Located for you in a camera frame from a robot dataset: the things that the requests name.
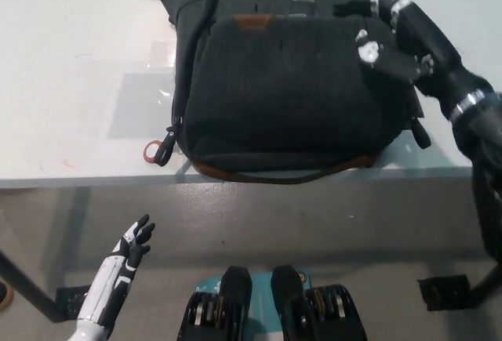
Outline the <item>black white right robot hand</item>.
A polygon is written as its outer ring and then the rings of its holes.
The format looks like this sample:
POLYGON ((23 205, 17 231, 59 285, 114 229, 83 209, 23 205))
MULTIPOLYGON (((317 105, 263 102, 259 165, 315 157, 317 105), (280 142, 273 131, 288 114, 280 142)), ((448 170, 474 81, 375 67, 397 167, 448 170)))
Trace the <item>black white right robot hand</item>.
POLYGON ((360 31, 355 41, 362 65, 434 97, 450 121, 477 104, 500 100, 501 95, 487 80, 463 65, 453 43, 415 2, 345 0, 333 7, 333 14, 381 20, 394 35, 395 47, 360 31))

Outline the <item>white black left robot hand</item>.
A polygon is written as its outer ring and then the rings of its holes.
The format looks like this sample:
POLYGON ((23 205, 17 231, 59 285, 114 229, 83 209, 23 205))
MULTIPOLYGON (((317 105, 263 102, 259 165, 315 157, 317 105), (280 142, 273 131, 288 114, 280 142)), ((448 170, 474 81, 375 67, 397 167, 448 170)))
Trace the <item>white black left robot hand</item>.
POLYGON ((102 262, 82 308, 79 320, 90 321, 103 328, 111 327, 129 294, 143 256, 150 251, 147 244, 155 224, 148 214, 142 216, 119 238, 112 252, 102 262))

